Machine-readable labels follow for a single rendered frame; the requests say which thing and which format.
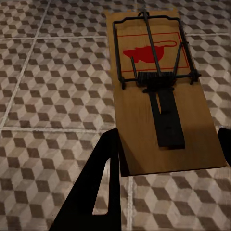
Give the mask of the mousetrap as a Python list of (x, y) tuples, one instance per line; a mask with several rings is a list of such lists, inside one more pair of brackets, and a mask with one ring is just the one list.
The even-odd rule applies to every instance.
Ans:
[(227, 167), (177, 9), (106, 25), (121, 177)]

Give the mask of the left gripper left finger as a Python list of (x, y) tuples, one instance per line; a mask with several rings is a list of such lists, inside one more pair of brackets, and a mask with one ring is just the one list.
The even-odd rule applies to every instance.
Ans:
[[(109, 158), (108, 213), (93, 215), (104, 167)], [(121, 231), (117, 128), (100, 137), (49, 231)]]

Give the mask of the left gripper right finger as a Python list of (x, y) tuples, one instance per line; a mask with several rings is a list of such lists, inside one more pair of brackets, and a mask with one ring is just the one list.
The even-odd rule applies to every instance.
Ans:
[(220, 128), (218, 131), (218, 138), (228, 164), (231, 167), (231, 130)]

